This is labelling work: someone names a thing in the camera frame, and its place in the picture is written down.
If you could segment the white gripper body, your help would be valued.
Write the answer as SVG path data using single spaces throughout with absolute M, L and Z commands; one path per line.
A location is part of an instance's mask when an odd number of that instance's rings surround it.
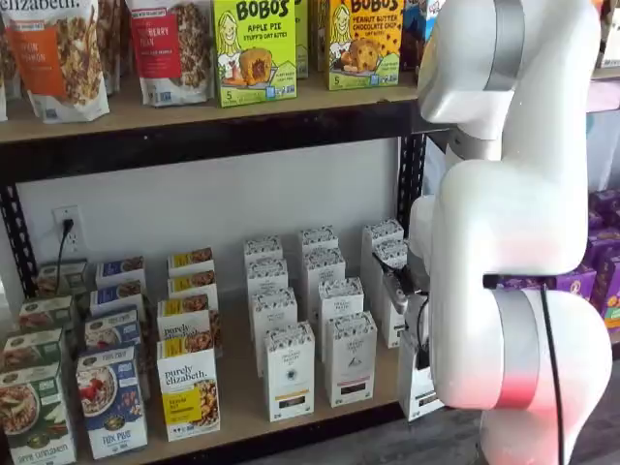
M 416 290 L 400 292 L 400 313 L 404 316 L 407 331 L 415 342 L 427 342 L 429 338 L 429 293 Z

